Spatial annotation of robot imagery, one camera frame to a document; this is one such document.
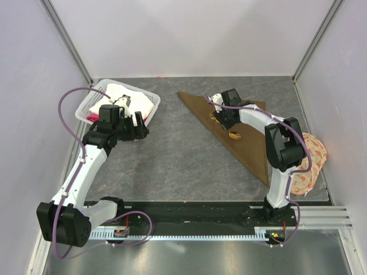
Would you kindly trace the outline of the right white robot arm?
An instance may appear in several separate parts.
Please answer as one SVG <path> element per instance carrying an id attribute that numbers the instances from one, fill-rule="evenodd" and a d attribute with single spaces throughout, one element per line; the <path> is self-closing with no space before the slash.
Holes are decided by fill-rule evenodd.
<path id="1" fill-rule="evenodd" d="M 266 157 L 272 167 L 271 185 L 260 209 L 245 209 L 249 226 L 295 226 L 295 211 L 290 199 L 294 176 L 300 173 L 304 158 L 310 158 L 299 122 L 272 115 L 250 101 L 242 101 L 237 90 L 230 89 L 208 98 L 215 107 L 213 117 L 223 129 L 246 124 L 265 137 Z"/>

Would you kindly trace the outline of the gold ornate spoon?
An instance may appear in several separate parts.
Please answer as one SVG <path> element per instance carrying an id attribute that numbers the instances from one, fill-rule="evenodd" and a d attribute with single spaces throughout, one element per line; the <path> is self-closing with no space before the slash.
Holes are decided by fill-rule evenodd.
<path id="1" fill-rule="evenodd" d="M 241 135 L 238 133 L 238 132 L 236 132 L 236 131 L 230 131 L 229 129 L 226 129 L 218 120 L 217 120 L 217 118 L 214 116 L 214 114 L 212 114 L 212 113 L 210 113 L 209 114 L 209 117 L 210 117 L 210 119 L 211 120 L 213 120 L 213 121 L 215 121 L 217 124 L 219 124 L 219 125 L 221 125 L 222 126 L 222 128 L 224 129 L 224 130 L 226 130 L 227 131 L 227 133 L 228 133 L 228 136 L 231 138 L 231 139 L 233 139 L 233 140 L 240 140 L 241 139 Z"/>

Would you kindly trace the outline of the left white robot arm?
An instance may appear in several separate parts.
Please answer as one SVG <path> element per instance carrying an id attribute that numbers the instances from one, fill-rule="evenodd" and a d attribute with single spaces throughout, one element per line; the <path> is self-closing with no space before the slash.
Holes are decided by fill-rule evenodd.
<path id="1" fill-rule="evenodd" d="M 120 198 L 104 196 L 88 208 L 84 202 L 98 170 L 117 143 L 144 139 L 148 134 L 141 112 L 128 114 L 125 107 L 101 106 L 98 120 L 82 138 L 79 157 L 64 184 L 49 203 L 38 205 L 36 214 L 44 240 L 80 248 L 96 227 L 125 221 Z"/>

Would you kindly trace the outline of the brown cloth napkin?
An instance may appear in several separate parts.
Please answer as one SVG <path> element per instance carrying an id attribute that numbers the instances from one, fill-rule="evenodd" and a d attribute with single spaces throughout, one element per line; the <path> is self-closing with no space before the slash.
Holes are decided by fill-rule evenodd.
<path id="1" fill-rule="evenodd" d="M 178 92 L 177 95 L 196 118 L 218 138 L 247 170 L 253 173 L 265 186 L 270 186 L 266 142 L 262 133 L 250 125 L 236 124 L 231 130 L 237 132 L 241 139 L 234 140 L 229 137 L 227 130 L 210 118 L 209 115 L 215 111 L 215 107 L 208 104 L 203 96 L 185 92 Z"/>

